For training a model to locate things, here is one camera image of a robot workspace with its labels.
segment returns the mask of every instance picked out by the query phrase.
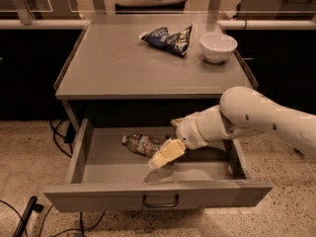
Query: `speckled floor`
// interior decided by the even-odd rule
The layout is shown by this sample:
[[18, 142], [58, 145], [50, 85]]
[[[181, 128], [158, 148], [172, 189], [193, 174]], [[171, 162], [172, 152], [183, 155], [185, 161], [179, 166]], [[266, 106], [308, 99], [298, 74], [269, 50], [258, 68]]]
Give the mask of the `speckled floor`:
[[[38, 197], [43, 212], [33, 212], [27, 229], [29, 236], [39, 236], [51, 207], [42, 192], [63, 183], [69, 158], [53, 143], [48, 121], [1, 121], [0, 145], [0, 199], [22, 214], [30, 197]], [[256, 207], [106, 212], [86, 236], [315, 236], [316, 159], [267, 133], [244, 138], [241, 145], [252, 178], [274, 186]], [[83, 213], [84, 225], [93, 226], [100, 216]], [[0, 236], [12, 236], [18, 223], [16, 213], [0, 203]], [[53, 207], [41, 236], [67, 229], [79, 229], [79, 213], [59, 213]]]

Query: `chair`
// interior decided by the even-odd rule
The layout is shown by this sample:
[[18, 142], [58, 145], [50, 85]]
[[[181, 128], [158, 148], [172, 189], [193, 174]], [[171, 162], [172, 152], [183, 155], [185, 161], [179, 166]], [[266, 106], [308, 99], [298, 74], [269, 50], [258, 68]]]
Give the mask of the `chair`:
[[183, 13], [188, 0], [155, 1], [146, 4], [116, 3], [116, 14]]

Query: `bottle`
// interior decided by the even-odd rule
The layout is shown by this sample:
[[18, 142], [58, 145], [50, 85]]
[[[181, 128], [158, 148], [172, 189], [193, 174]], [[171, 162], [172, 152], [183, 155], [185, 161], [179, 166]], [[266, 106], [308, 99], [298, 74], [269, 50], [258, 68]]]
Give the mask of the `bottle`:
[[125, 135], [121, 142], [132, 153], [152, 157], [154, 153], [159, 150], [165, 140], [149, 135], [132, 134]]

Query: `gray drawer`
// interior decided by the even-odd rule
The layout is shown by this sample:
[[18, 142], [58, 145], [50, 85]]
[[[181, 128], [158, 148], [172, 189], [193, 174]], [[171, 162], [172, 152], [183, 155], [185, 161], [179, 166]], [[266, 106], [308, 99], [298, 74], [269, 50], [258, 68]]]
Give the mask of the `gray drawer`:
[[164, 138], [172, 127], [94, 127], [83, 118], [65, 184], [44, 194], [61, 212], [255, 206], [272, 188], [251, 180], [238, 140], [187, 151], [151, 171], [121, 145], [125, 134]]

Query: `power cord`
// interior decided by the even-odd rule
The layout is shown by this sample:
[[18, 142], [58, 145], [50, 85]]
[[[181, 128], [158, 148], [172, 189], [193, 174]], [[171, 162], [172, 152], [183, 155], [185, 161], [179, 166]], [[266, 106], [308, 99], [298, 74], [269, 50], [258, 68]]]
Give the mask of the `power cord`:
[[[16, 212], [17, 215], [20, 217], [21, 222], [24, 223], [24, 220], [23, 220], [22, 216], [20, 215], [20, 213], [19, 213], [10, 203], [8, 203], [8, 202], [6, 202], [6, 201], [4, 201], [4, 200], [2, 200], [2, 199], [0, 199], [0, 202], [6, 204], [6, 205], [7, 205], [8, 207], [10, 207], [14, 212]], [[27, 229], [24, 229], [24, 231], [25, 231], [25, 233], [26, 233], [26, 236], [28, 237]]]
[[[41, 223], [41, 227], [40, 227], [40, 231], [39, 231], [39, 237], [41, 236], [41, 232], [43, 230], [43, 226], [44, 226], [44, 223], [47, 219], [47, 216], [49, 215], [49, 212], [51, 211], [51, 209], [53, 208], [53, 205], [48, 209], [42, 223]], [[70, 231], [77, 231], [77, 232], [80, 232], [82, 234], [82, 237], [84, 237], [84, 232], [87, 232], [87, 231], [92, 231], [93, 229], [95, 229], [99, 223], [101, 222], [101, 220], [103, 219], [104, 215], [106, 213], [103, 212], [102, 215], [100, 216], [100, 218], [98, 219], [98, 221], [91, 227], [87, 228], [87, 229], [84, 229], [84, 224], [83, 224], [83, 213], [80, 212], [79, 216], [80, 216], [80, 229], [77, 229], [77, 228], [69, 228], [69, 229], [66, 229], [66, 230], [63, 230], [55, 235], [50, 235], [49, 237], [57, 237], [63, 233], [66, 233], [66, 232], [70, 232]]]
[[71, 158], [72, 153], [73, 153], [73, 149], [72, 149], [71, 143], [69, 143], [69, 147], [70, 147], [70, 154], [69, 154], [69, 153], [67, 153], [67, 152], [59, 145], [59, 143], [58, 143], [58, 141], [57, 141], [57, 138], [56, 138], [56, 135], [58, 135], [59, 137], [65, 139], [65, 136], [58, 132], [59, 127], [60, 127], [65, 121], [66, 121], [65, 119], [64, 119], [64, 120], [61, 120], [61, 121], [57, 124], [57, 126], [54, 127], [53, 124], [52, 124], [52, 120], [50, 120], [50, 121], [49, 121], [49, 125], [50, 125], [50, 128], [51, 128], [52, 131], [53, 131], [52, 138], [53, 138], [53, 141], [54, 141], [55, 145], [58, 147], [58, 149], [59, 149], [64, 155], [66, 155], [67, 157]]

